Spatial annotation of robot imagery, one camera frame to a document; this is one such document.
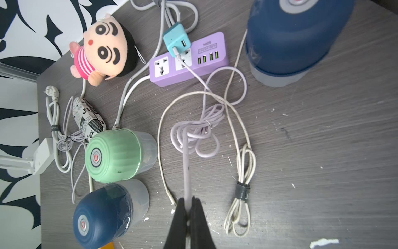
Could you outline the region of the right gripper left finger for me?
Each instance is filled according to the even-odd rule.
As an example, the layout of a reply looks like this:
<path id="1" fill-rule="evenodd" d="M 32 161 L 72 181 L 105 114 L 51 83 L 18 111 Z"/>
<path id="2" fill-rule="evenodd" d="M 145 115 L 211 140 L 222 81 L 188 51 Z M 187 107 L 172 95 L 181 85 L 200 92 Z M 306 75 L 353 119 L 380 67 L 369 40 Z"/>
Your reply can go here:
<path id="1" fill-rule="evenodd" d="M 164 249 L 185 249 L 187 236 L 187 214 L 184 198 L 177 202 L 177 208 L 170 226 Z"/>

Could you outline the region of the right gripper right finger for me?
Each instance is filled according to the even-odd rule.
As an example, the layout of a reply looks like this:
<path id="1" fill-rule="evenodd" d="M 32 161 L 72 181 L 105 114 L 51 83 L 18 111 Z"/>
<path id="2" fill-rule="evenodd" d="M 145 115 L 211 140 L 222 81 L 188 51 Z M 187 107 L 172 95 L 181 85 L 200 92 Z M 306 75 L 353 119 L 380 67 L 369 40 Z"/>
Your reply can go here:
<path id="1" fill-rule="evenodd" d="M 191 249 L 216 249 L 211 237 L 201 200 L 192 197 L 189 213 Z"/>

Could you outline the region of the teal USB charger adapter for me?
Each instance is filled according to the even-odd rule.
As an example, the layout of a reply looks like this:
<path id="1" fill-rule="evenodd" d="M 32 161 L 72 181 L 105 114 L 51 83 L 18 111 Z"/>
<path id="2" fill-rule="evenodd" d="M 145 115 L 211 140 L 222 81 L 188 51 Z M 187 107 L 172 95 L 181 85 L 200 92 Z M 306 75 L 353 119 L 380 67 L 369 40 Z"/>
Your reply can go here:
<path id="1" fill-rule="evenodd" d="M 188 34 L 180 22 L 176 22 L 163 33 L 163 41 L 173 58 L 176 57 L 174 48 L 177 49 L 179 54 L 182 54 L 191 47 Z"/>

